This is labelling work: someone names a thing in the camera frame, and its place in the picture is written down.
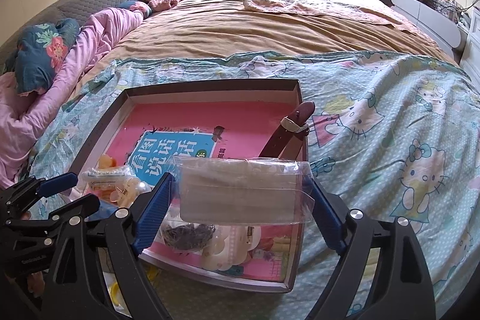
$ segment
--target brown leather strap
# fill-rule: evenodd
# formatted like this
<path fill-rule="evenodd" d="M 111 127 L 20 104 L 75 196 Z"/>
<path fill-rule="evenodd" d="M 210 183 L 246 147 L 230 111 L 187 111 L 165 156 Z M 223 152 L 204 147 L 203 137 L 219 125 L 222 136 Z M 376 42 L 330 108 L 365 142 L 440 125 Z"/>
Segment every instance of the brown leather strap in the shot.
<path fill-rule="evenodd" d="M 287 118 L 293 121 L 299 127 L 302 127 L 314 111 L 315 103 L 303 102 L 293 112 L 291 112 Z M 259 157 L 278 158 L 293 136 L 295 136 L 295 138 L 299 141 L 303 141 L 308 133 L 309 129 L 305 129 L 299 133 L 293 133 L 286 130 L 282 125 L 279 125 L 271 138 L 265 144 L 262 152 L 260 152 Z M 291 148 L 288 148 L 289 150 L 282 154 L 282 158 L 295 160 L 300 152 L 301 147 L 302 143 L 291 143 Z"/>

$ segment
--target cushion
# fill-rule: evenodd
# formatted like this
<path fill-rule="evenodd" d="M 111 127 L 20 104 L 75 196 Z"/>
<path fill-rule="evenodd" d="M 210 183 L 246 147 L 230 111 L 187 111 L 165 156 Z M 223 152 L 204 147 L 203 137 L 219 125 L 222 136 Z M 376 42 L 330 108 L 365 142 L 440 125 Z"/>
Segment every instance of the cushion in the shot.
<path fill-rule="evenodd" d="M 56 25 L 45 23 L 25 28 L 5 67 L 6 71 L 15 72 L 17 93 L 44 94 L 52 86 L 79 33 L 80 26 L 72 18 L 62 19 Z"/>
<path fill-rule="evenodd" d="M 55 2 L 24 24 L 0 47 L 0 68 L 6 59 L 15 53 L 18 39 L 25 27 L 51 23 L 64 18 L 74 18 L 82 26 L 90 15 L 106 7 L 117 7 L 124 1 L 129 0 L 59 0 Z"/>

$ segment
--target pink blanket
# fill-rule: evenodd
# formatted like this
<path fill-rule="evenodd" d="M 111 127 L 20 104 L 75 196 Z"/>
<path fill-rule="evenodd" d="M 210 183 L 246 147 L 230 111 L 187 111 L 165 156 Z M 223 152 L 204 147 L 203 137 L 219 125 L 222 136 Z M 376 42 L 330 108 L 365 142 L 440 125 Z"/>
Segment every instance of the pink blanket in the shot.
<path fill-rule="evenodd" d="M 392 25 L 435 44 L 407 18 L 379 0 L 243 0 L 243 5 L 245 10 L 261 13 L 326 15 L 374 25 Z"/>
<path fill-rule="evenodd" d="M 20 97 L 15 92 L 14 73 L 0 76 L 0 187 L 14 184 L 31 148 L 68 99 L 79 77 L 142 21 L 139 10 L 107 8 L 91 15 L 52 87 L 43 95 Z"/>

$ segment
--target metal screw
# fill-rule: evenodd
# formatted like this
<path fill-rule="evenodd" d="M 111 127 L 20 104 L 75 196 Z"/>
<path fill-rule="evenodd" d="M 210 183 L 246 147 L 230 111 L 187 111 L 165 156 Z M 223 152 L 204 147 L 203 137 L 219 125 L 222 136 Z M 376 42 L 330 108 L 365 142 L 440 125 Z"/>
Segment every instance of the metal screw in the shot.
<path fill-rule="evenodd" d="M 128 216 L 128 209 L 122 208 L 122 209 L 118 209 L 115 212 L 115 217 L 118 217 L 119 219 L 122 219 L 127 216 Z"/>
<path fill-rule="evenodd" d="M 407 225 L 409 225 L 409 220 L 407 220 L 405 217 L 398 217 L 397 222 L 398 222 L 401 226 L 407 226 Z"/>
<path fill-rule="evenodd" d="M 71 225 L 71 226 L 75 226 L 77 225 L 78 223 L 80 222 L 80 217 L 78 216 L 73 216 L 70 221 L 68 221 L 68 223 Z"/>
<path fill-rule="evenodd" d="M 350 211 L 350 216 L 352 219 L 360 220 L 363 217 L 363 213 L 358 209 L 353 209 Z"/>

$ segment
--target tan bedspread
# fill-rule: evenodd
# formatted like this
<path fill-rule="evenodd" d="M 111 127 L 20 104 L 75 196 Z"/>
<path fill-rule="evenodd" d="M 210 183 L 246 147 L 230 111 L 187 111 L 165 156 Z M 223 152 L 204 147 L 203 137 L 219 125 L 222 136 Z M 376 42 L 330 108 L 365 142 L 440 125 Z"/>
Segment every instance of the tan bedspread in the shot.
<path fill-rule="evenodd" d="M 153 15 L 130 32 L 78 82 L 71 98 L 114 59 L 224 58 L 239 52 L 262 51 L 309 55 L 362 50 L 429 55 L 456 65 L 436 44 L 390 25 L 332 16 L 246 11 L 243 0 L 185 0 L 171 10 Z"/>

